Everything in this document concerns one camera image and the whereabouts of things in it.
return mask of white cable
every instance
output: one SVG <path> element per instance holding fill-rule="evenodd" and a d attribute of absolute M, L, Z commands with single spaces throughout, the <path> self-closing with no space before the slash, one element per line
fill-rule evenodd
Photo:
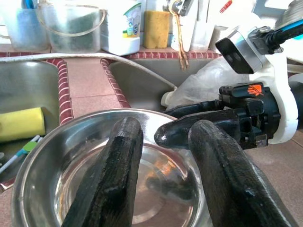
<path fill-rule="evenodd" d="M 159 74 L 149 70 L 148 68 L 146 68 L 136 62 L 128 60 L 126 58 L 116 56 L 113 54 L 109 54 L 109 53 L 44 53 L 44 54 L 18 56 L 18 57 L 0 58 L 0 63 L 2 63 L 2 62 L 9 63 L 9 62 L 18 62 L 18 61 L 38 61 L 38 60 L 45 60 L 45 59 L 52 59 L 52 58 L 104 58 L 104 59 L 120 61 L 120 62 L 131 65 L 133 67 L 136 67 L 136 68 L 148 73 L 149 75 L 151 75 L 151 76 L 157 78 L 158 80 L 162 81 L 163 83 L 167 84 L 174 90 L 177 89 L 176 85 L 174 85 L 173 83 L 164 79 Z"/>

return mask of kitchen sink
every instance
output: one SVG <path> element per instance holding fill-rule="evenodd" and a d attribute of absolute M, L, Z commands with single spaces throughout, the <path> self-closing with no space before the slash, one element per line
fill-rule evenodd
<path fill-rule="evenodd" d="M 0 114 L 41 107 L 46 133 L 59 125 L 58 69 L 46 62 L 15 62 L 0 64 Z M 0 143 L 6 163 L 30 139 Z M 25 159 L 19 157 L 0 174 L 0 183 L 13 179 Z"/>
<path fill-rule="evenodd" d="M 178 59 L 139 59 L 133 61 L 158 73 L 178 87 L 188 76 L 197 73 L 211 60 L 189 60 L 189 69 L 186 71 L 181 70 Z M 146 72 L 122 62 L 112 63 L 109 68 L 132 108 L 160 112 L 165 110 L 160 102 L 166 92 L 172 91 L 170 86 Z"/>

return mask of label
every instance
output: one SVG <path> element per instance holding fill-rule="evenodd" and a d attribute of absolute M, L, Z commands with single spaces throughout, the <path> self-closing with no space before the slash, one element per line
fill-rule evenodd
<path fill-rule="evenodd" d="M 141 3 L 131 7 L 124 13 L 123 38 L 136 38 L 140 36 Z"/>

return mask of yellow sponge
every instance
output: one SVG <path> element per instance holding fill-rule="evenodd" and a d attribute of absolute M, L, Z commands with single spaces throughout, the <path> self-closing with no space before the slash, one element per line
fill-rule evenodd
<path fill-rule="evenodd" d="M 169 36 L 169 12 L 145 11 L 144 47 L 166 48 Z"/>
<path fill-rule="evenodd" d="M 45 135 L 40 107 L 0 114 L 0 142 Z"/>

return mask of white plastic bag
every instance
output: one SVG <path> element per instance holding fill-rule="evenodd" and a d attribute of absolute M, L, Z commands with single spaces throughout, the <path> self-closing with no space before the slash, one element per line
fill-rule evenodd
<path fill-rule="evenodd" d="M 167 109 L 218 98 L 219 88 L 249 82 L 248 75 L 237 74 L 223 57 L 219 57 L 190 75 L 168 100 Z"/>

